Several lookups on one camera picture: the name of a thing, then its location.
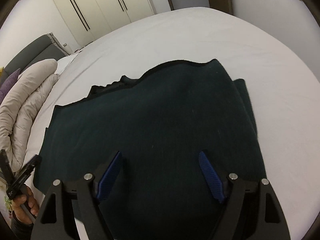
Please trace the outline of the dark sleeve left forearm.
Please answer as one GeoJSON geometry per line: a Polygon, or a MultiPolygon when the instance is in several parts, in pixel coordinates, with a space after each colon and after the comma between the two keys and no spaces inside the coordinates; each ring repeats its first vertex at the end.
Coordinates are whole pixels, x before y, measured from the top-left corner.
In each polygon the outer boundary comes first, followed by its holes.
{"type": "Polygon", "coordinates": [[[30,225],[23,224],[15,216],[11,219],[11,229],[18,239],[31,240],[33,223],[30,225]]]}

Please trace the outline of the person's left hand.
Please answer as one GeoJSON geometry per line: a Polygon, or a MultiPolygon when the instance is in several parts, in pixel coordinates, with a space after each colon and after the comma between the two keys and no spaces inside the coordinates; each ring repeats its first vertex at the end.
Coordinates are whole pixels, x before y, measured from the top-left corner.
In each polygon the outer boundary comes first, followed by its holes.
{"type": "Polygon", "coordinates": [[[27,185],[25,185],[25,194],[17,196],[12,201],[12,207],[11,227],[14,225],[33,225],[33,219],[36,219],[40,209],[33,192],[27,185]]]}

